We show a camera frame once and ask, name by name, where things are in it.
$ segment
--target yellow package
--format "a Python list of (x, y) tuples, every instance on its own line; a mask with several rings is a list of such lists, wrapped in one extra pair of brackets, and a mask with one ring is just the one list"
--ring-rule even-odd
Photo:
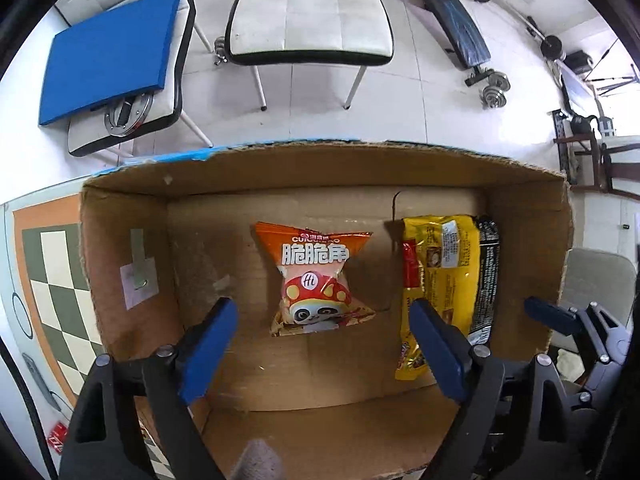
[(498, 242), (495, 223), (489, 218), (404, 219), (402, 348), (396, 379), (413, 380), (427, 369), (409, 330), (409, 308), (418, 298), (427, 299), (442, 319), (458, 327), (472, 344), (487, 342), (494, 314)]

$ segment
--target barcode sticker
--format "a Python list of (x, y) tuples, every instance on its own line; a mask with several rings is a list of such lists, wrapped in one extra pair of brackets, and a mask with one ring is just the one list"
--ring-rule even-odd
[(460, 237), (455, 220), (442, 224), (442, 263), (441, 267), (450, 269), (458, 266)]

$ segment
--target blue weight bench pad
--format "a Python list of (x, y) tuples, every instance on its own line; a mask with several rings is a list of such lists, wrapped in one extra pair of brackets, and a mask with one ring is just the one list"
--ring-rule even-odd
[(179, 3), (138, 0), (59, 32), (49, 51), (38, 123), (164, 88)]
[(460, 0), (423, 0), (440, 22), (456, 56), (465, 68), (491, 59), (484, 38)]

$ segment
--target yellow spot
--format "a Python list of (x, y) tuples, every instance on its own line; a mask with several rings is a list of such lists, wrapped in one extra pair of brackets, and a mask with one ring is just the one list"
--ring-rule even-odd
[(297, 285), (289, 285), (287, 287), (287, 296), (289, 296), (292, 300), (295, 300), (300, 295), (300, 290)]

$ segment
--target metal bolt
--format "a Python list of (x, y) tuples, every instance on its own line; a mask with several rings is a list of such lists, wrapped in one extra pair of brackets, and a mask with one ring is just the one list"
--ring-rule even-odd
[(477, 357), (485, 358), (491, 355), (491, 350), (489, 350), (487, 346), (476, 345), (474, 346), (474, 354), (476, 354)]
[(536, 361), (538, 361), (538, 363), (543, 365), (543, 366), (549, 366), (550, 364), (553, 363), (553, 361), (551, 360), (551, 357), (549, 357), (546, 354), (538, 354), (538, 355), (536, 355)]
[(158, 350), (156, 350), (156, 355), (158, 357), (169, 357), (174, 354), (174, 346), (173, 345), (162, 345)]
[(98, 366), (106, 366), (111, 361), (111, 356), (109, 354), (100, 354), (97, 358), (95, 358), (95, 363)]

